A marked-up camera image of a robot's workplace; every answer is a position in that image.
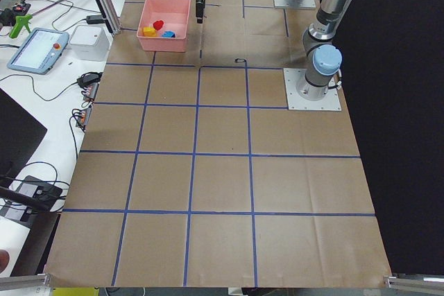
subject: small black object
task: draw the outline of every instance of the small black object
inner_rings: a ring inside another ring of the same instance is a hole
[[[77,84],[80,88],[85,88],[92,83],[100,82],[100,79],[102,78],[103,72],[87,72],[82,74],[82,76],[77,79]]]
[[[88,15],[86,17],[87,24],[102,24],[103,22],[105,22],[105,20],[101,15]]]
[[[0,24],[4,26],[14,26],[15,25],[15,14],[9,8],[5,8],[3,12],[0,13]]]

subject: black monitor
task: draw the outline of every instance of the black monitor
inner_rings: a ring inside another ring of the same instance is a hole
[[[9,187],[42,142],[47,129],[0,89],[0,186]]]

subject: black cable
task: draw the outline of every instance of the black cable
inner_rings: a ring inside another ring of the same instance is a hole
[[[27,163],[27,164],[24,165],[24,167],[22,168],[22,170],[25,169],[27,166],[32,166],[33,164],[45,164],[45,165],[47,165],[47,166],[50,166],[50,167],[54,170],[54,173],[55,173],[55,180],[58,179],[57,168],[56,168],[53,164],[51,164],[51,163],[49,163],[49,162],[35,161],[35,162]]]
[[[10,204],[0,204],[0,207],[2,207],[2,208],[4,207],[4,208],[8,208],[8,209],[15,209],[16,211],[29,211],[29,210],[31,210],[32,211],[31,214],[37,214],[37,213],[40,212],[37,209],[30,208],[30,207],[27,207],[25,209],[16,208],[16,207],[11,206]]]
[[[66,12],[62,13],[61,15],[59,15],[57,18],[55,18],[55,19],[51,22],[51,26],[52,26],[55,30],[57,30],[57,31],[59,31],[59,29],[57,29],[57,28],[54,26],[54,24],[55,24],[58,20],[60,20],[61,18],[63,18],[66,14],[68,14],[69,11],[74,7],[74,3],[73,3],[72,1],[70,1],[70,0],[65,0],[65,1],[66,1],[67,3],[70,3],[68,9],[66,10]]]
[[[63,29],[62,31],[67,31],[68,29],[71,29],[71,28],[74,27],[76,24],[79,24],[79,23],[81,23],[82,21],[86,21],[86,19],[78,20],[75,24],[70,25],[68,28]]]
[[[45,1],[48,1],[48,2],[50,2],[50,3],[55,3],[54,0],[45,0]],[[65,4],[65,3],[59,3],[58,5],[69,6],[69,7],[71,7],[71,5],[68,5],[68,4]],[[77,10],[84,10],[84,11],[86,11],[86,12],[91,12],[91,13],[98,13],[98,14],[101,14],[98,10],[89,10],[89,9],[87,9],[87,8],[82,8],[82,7],[78,7],[78,6],[72,6],[72,8],[75,8],[75,9],[77,9]]]
[[[69,183],[63,182],[62,180],[19,180],[18,178],[8,177],[6,175],[0,175],[0,178],[6,178],[7,180],[15,180],[17,182],[25,182],[25,183],[61,183],[65,184],[69,187]]]
[[[68,123],[69,123],[69,129],[71,130],[71,134],[72,134],[72,139],[74,140],[74,148],[76,149],[76,159],[78,159],[78,153],[77,153],[77,141],[76,141],[76,136],[74,135],[74,130],[72,129],[72,125],[71,125],[71,119],[75,119],[76,121],[77,118],[75,116],[70,116]]]
[[[70,84],[69,86],[65,87],[59,94],[57,94],[56,96],[54,96],[53,98],[45,98],[41,95],[39,95],[36,91],[35,91],[35,86],[34,86],[34,78],[28,74],[10,74],[9,76],[5,76],[4,78],[0,79],[0,82],[3,80],[6,80],[7,78],[10,78],[11,76],[26,76],[27,78],[31,78],[31,81],[33,82],[33,91],[34,94],[39,96],[43,101],[45,102],[51,102],[54,101],[56,98],[58,98],[60,95],[62,95],[63,93],[65,93],[70,87],[74,86],[75,84],[77,84],[77,82],[73,82],[72,84]]]
[[[117,292],[120,288],[105,288],[106,291],[108,291],[109,293],[115,293]]]
[[[12,45],[12,44],[0,44],[0,48],[16,48],[18,49],[20,46]]]

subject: blue tape grid line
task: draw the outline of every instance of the blue tape grid line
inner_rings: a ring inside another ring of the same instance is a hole
[[[157,214],[157,215],[232,215],[232,216],[308,216],[308,217],[355,217],[374,218],[375,213],[309,213],[291,211],[164,211],[159,209],[77,209],[64,208],[70,213],[109,213],[109,214]]]
[[[202,65],[200,67],[191,64],[152,64],[143,62],[107,62],[107,65],[114,66],[154,66],[154,67],[187,67],[187,68],[203,68],[203,69],[244,69],[243,66],[221,66],[221,65]],[[281,71],[282,67],[256,67],[250,66],[248,69],[263,69]]]
[[[286,33],[287,37],[290,37],[289,24],[288,24],[288,20],[287,20],[287,12],[286,12],[285,8],[283,8],[282,11],[284,12],[285,33]]]
[[[156,52],[154,52],[154,55],[153,55],[153,62],[155,61],[155,55],[156,55]],[[148,97],[149,97],[150,88],[151,88],[151,78],[153,77],[153,70],[154,70],[154,67],[151,67],[151,73],[150,73],[150,78],[149,78],[149,82],[148,82],[148,87],[146,88],[145,103],[148,103]],[[132,187],[133,187],[133,181],[134,181],[135,170],[136,170],[136,165],[137,165],[137,158],[139,156],[138,150],[140,148],[140,143],[142,142],[142,133],[144,131],[144,122],[145,122],[145,116],[146,116],[146,109],[147,109],[147,107],[148,106],[145,105],[144,106],[144,111],[142,112],[142,119],[141,119],[141,122],[140,122],[139,137],[137,139],[137,147],[136,147],[135,156],[134,156],[133,169],[131,170],[130,185],[128,187],[128,192],[127,192],[127,195],[126,195],[125,210],[128,210],[129,205],[130,205],[131,190],[132,190]],[[115,262],[115,265],[114,265],[114,272],[113,272],[113,275],[112,275],[112,282],[111,282],[112,286],[114,286],[115,283],[116,283],[117,270],[118,270],[119,262],[120,262],[120,254],[121,254],[122,243],[123,243],[123,235],[125,234],[125,226],[126,226],[126,217],[127,217],[127,215],[128,215],[128,213],[126,213],[126,212],[123,214],[122,227],[121,227],[121,230],[120,230],[119,246],[117,248],[116,262]]]
[[[168,104],[168,103],[137,103],[137,102],[95,102],[102,105],[136,105],[150,107],[208,107],[208,108],[225,108],[225,109],[265,109],[265,110],[287,110],[285,106],[248,106],[248,105],[210,105],[210,104]]]
[[[189,181],[189,197],[188,197],[188,212],[187,212],[187,240],[185,242],[185,260],[183,270],[183,286],[187,286],[188,280],[188,256],[189,256],[189,237],[191,234],[191,206],[193,200],[193,184],[194,184],[194,166],[196,164],[196,147],[197,147],[197,133],[198,133],[198,117],[199,117],[199,94],[200,94],[200,77],[199,69],[197,78],[197,96],[196,96],[196,118],[194,119],[194,142],[193,142],[193,156],[191,158],[191,177]]]
[[[275,157],[292,159],[360,159],[359,155],[286,155],[286,154],[255,154],[255,153],[191,153],[191,152],[162,152],[162,151],[143,151],[143,150],[99,150],[83,149],[81,153],[103,153],[103,154],[146,154],[146,155],[188,155],[188,156],[233,156],[233,157]]]
[[[242,0],[242,19],[245,19],[245,0]]]
[[[255,287],[257,287],[257,251],[256,251],[256,222],[255,222],[255,194],[253,186],[253,158],[251,157],[251,119],[250,119],[250,94],[248,85],[248,66],[245,61],[245,84],[247,101],[247,129],[248,129],[248,167],[250,172],[250,199],[251,199],[251,231],[253,236],[253,275]]]

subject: black background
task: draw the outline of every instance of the black background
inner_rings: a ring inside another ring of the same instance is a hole
[[[353,0],[334,44],[392,272],[444,275],[444,0]]]

